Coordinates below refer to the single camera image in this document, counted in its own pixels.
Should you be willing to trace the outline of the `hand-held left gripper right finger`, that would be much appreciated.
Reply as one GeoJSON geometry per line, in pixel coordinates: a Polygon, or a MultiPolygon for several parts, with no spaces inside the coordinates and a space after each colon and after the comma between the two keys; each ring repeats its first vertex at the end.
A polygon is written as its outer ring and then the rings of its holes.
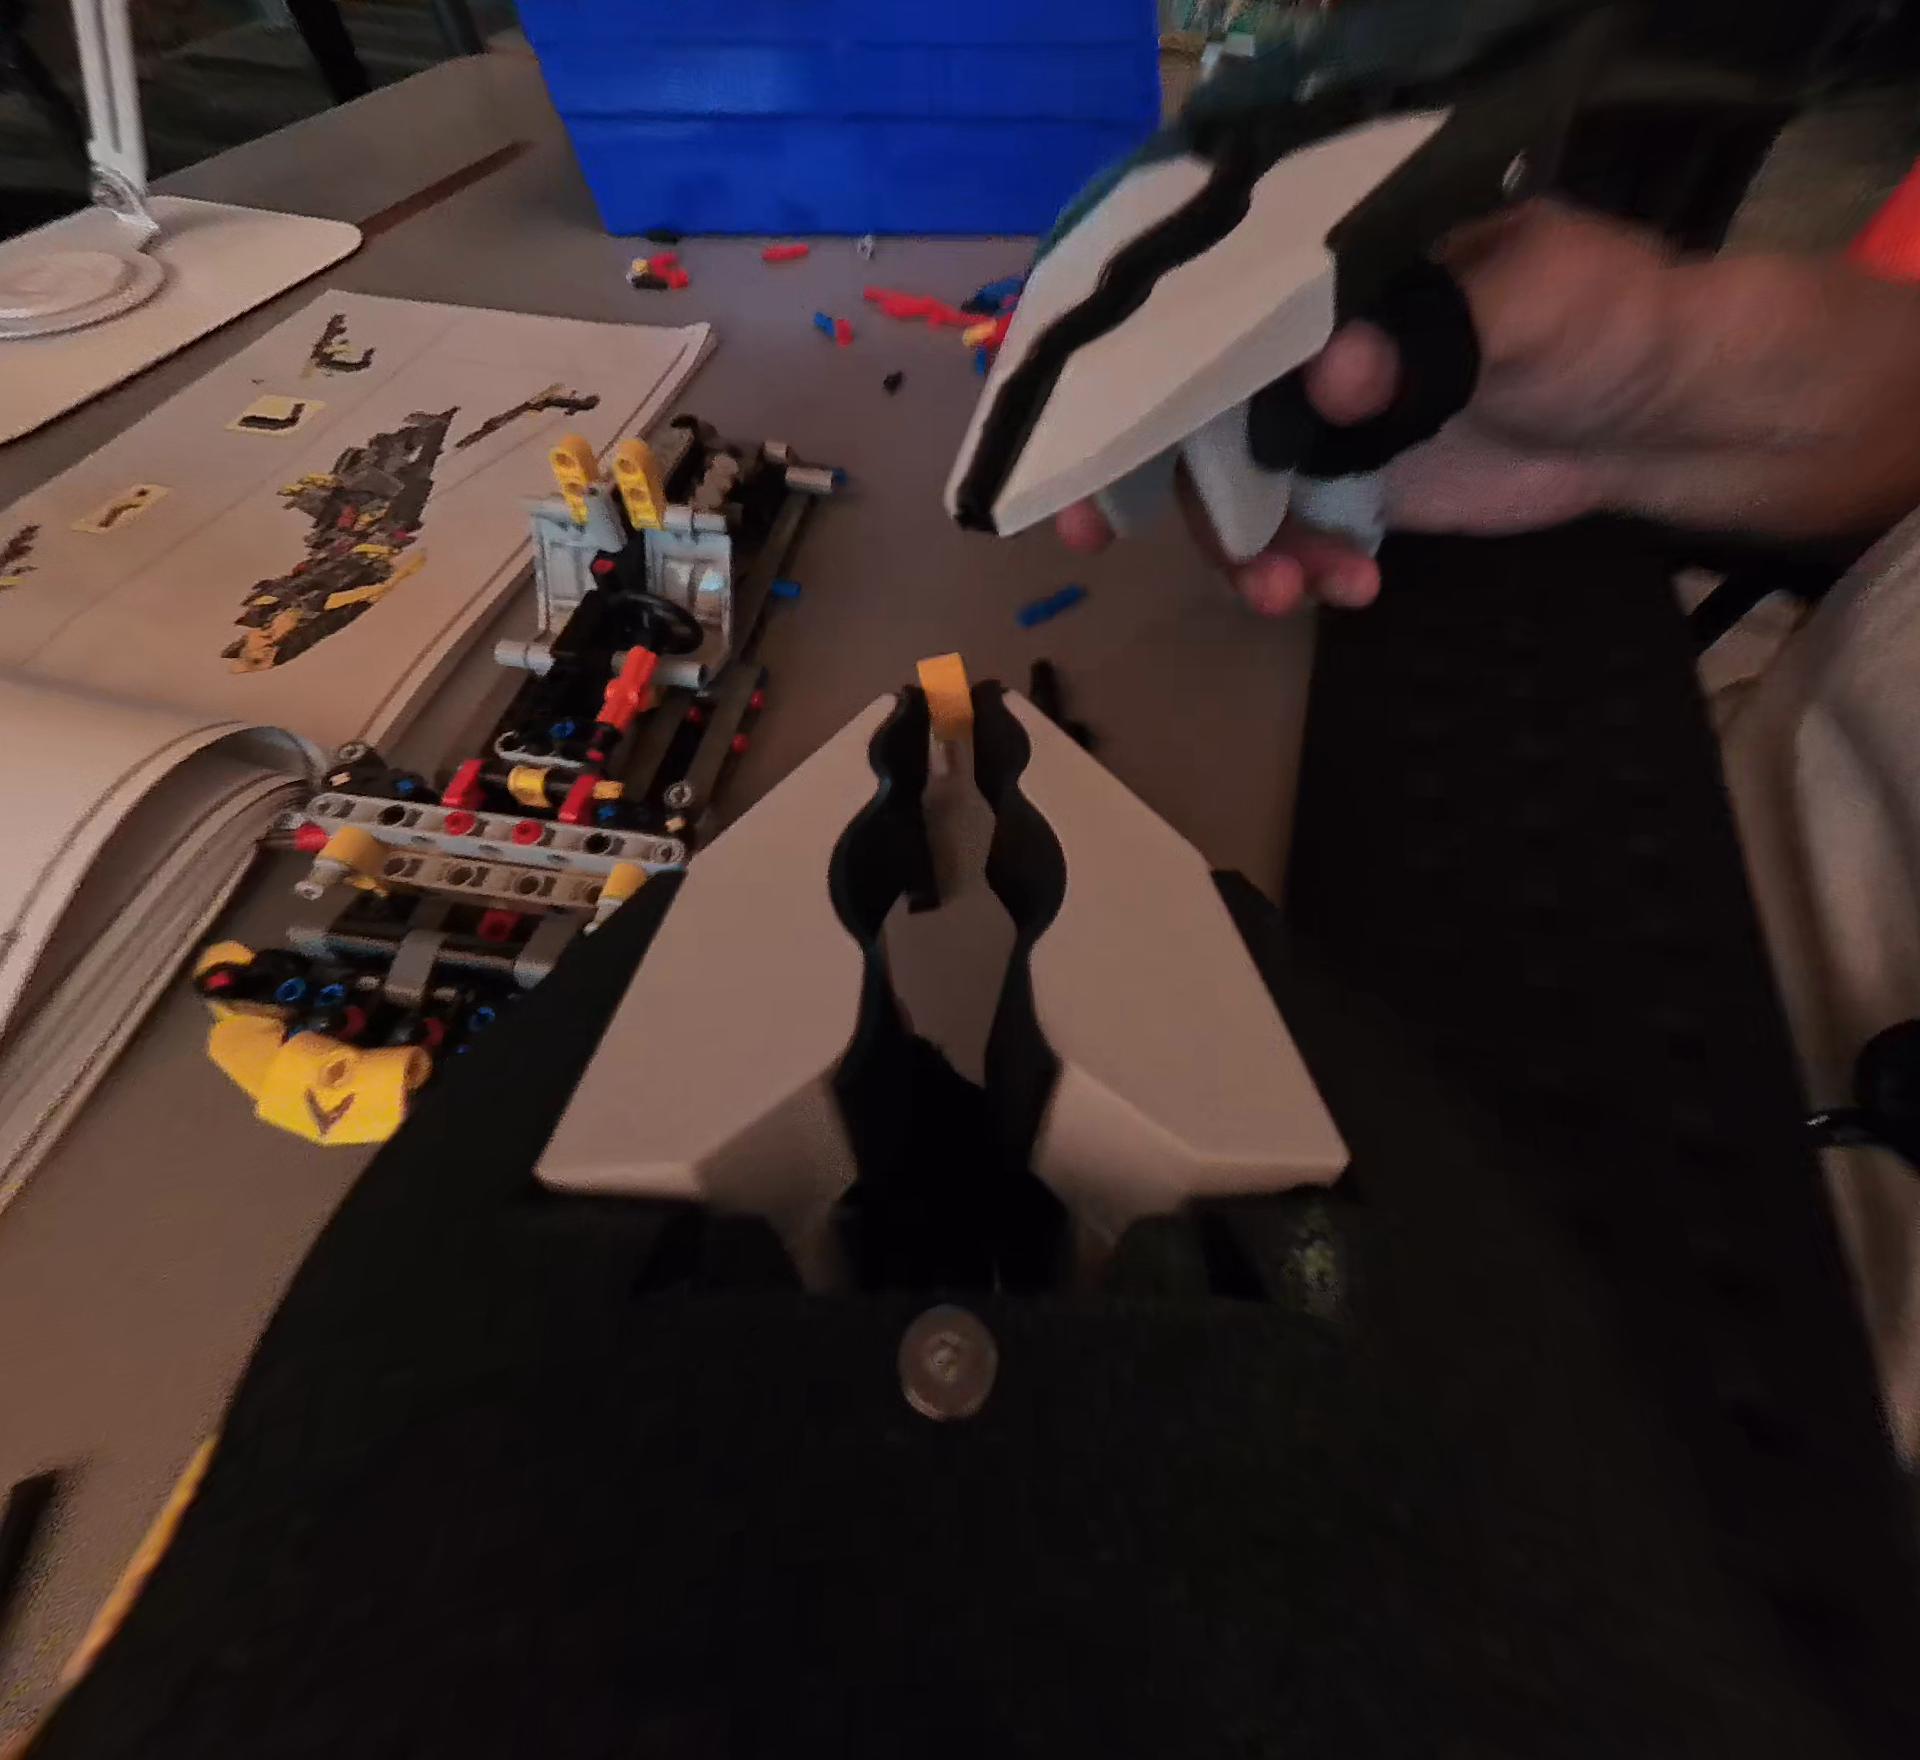
{"type": "Polygon", "coordinates": [[[989,1091],[1078,1249],[1332,1187],[1350,1150],[1210,861],[1016,690],[973,692],[973,776],[1015,934],[989,1091]]]}

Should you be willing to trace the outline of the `pile of red blue pins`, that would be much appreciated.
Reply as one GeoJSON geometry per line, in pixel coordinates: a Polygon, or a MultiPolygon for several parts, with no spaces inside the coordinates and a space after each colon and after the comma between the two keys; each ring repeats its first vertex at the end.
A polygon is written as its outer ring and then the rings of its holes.
{"type": "MultiPolygon", "coordinates": [[[[791,267],[815,260],[815,256],[823,251],[825,242],[776,236],[755,239],[752,248],[757,260],[760,260],[769,272],[784,274],[791,267]]],[[[859,265],[872,265],[877,253],[877,236],[857,236],[853,239],[853,256],[859,265]]],[[[695,283],[695,272],[687,260],[685,236],[673,229],[646,233],[645,250],[628,260],[624,278],[637,294],[689,291],[695,283]]],[[[958,338],[973,374],[987,378],[1011,331],[1027,285],[1029,274],[1011,274],[987,280],[962,298],[946,298],[919,285],[868,282],[859,287],[859,299],[865,319],[879,317],[895,325],[922,327],[958,338]]],[[[849,302],[842,305],[815,307],[809,312],[807,322],[812,333],[838,349],[857,344],[863,325],[863,322],[857,322],[849,302]]]]}

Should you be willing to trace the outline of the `partly built toy car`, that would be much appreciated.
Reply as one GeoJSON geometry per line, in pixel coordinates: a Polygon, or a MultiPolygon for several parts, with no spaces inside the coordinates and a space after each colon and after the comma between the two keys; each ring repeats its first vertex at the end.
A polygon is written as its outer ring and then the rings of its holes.
{"type": "Polygon", "coordinates": [[[195,961],[209,1058],[303,1142],[390,1140],[434,1068],[685,871],[764,710],[807,518],[849,483],[693,413],[603,456],[570,434],[549,466],[536,627],[493,649],[506,702],[447,770],[342,745],[274,835],[309,858],[282,941],[195,961]]]}

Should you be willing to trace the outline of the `black toy connector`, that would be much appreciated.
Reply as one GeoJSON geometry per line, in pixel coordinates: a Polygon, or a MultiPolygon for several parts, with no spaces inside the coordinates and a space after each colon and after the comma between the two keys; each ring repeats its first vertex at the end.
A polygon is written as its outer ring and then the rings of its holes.
{"type": "Polygon", "coordinates": [[[1027,672],[1024,695],[1058,732],[1087,753],[1098,752],[1092,727],[1072,714],[1061,669],[1050,658],[1035,658],[1027,672]]]}

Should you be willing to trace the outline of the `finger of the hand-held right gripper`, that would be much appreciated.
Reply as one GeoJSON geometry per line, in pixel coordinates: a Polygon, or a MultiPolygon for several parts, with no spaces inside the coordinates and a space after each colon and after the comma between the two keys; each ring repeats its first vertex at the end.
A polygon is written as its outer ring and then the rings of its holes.
{"type": "Polygon", "coordinates": [[[1040,519],[1114,441],[1125,335],[1222,233],[1214,164],[1128,172],[1027,278],[946,483],[953,519],[1040,519]]]}
{"type": "Polygon", "coordinates": [[[1286,115],[1241,118],[1209,150],[1170,153],[1213,164],[1222,233],[1166,276],[1143,319],[1128,325],[1122,413],[1107,456],[1050,513],[973,519],[973,528],[1013,537],[1197,443],[1210,445],[1209,476],[1195,482],[1214,532],[1268,537],[1284,518],[1286,482],[1226,451],[1224,423],[1328,342],[1337,224],[1424,152],[1449,118],[1446,109],[1393,111],[1308,140],[1295,136],[1286,115]]]}

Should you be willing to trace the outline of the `blue plastic bin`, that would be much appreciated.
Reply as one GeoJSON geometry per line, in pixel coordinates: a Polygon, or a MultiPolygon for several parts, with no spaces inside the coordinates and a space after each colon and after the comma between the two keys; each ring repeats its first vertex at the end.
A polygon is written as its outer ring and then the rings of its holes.
{"type": "Polygon", "coordinates": [[[1045,236],[1160,124],[1158,0],[515,0],[605,229],[1045,236]]]}

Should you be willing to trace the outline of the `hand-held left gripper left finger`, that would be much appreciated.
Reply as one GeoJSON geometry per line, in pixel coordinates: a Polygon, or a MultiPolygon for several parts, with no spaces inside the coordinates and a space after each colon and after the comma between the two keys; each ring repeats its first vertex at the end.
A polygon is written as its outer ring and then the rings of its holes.
{"type": "Polygon", "coordinates": [[[698,852],[539,1164],[560,1194],[696,1202],[769,1222],[807,1284],[836,1284],[855,1156],[831,1094],[863,950],[831,859],[879,794],[877,697],[698,852]]]}

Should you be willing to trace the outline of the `person's right forearm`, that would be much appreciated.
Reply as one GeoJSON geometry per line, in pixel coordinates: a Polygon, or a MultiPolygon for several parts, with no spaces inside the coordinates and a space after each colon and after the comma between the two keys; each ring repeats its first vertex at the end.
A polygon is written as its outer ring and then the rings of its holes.
{"type": "Polygon", "coordinates": [[[1880,536],[1918,502],[1918,289],[1840,256],[1662,269],[1637,510],[1771,539],[1880,536]]]}

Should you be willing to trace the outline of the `open instruction booklet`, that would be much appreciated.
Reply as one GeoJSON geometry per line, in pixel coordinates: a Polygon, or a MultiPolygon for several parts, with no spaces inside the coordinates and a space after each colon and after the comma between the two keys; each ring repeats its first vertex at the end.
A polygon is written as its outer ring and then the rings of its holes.
{"type": "Polygon", "coordinates": [[[517,594],[564,426],[660,426],[717,345],[331,289],[5,510],[5,1203],[328,749],[393,744],[517,594]]]}

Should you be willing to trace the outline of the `wooden document stand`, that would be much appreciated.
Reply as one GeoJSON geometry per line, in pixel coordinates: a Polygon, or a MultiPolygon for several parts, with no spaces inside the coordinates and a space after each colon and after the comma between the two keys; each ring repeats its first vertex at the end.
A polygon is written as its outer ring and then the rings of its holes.
{"type": "Polygon", "coordinates": [[[154,192],[132,0],[68,0],[90,203],[2,246],[2,443],[349,260],[350,221],[154,192]]]}

